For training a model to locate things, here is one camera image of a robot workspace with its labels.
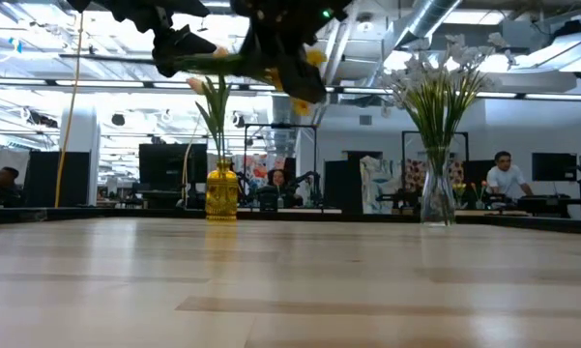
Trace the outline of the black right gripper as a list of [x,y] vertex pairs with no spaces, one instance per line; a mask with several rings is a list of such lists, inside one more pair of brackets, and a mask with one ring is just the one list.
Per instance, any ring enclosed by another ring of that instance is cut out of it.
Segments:
[[351,0],[232,0],[231,10],[249,20],[239,52],[232,57],[234,73],[277,70],[282,90],[305,102],[326,97],[320,66],[322,52],[307,51],[317,33],[331,21],[348,17]]

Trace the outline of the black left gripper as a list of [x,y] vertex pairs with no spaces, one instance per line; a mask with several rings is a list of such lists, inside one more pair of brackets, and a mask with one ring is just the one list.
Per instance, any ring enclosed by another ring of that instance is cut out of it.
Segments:
[[[169,15],[183,13],[199,17],[205,17],[210,13],[199,0],[67,0],[67,2],[79,12],[96,4],[119,18],[151,15],[157,10],[165,10]],[[211,54],[217,50],[214,43],[193,34],[188,26],[180,30],[172,28],[156,30],[153,45],[153,59],[158,72],[163,76],[173,76],[177,72],[172,64],[178,56]]]

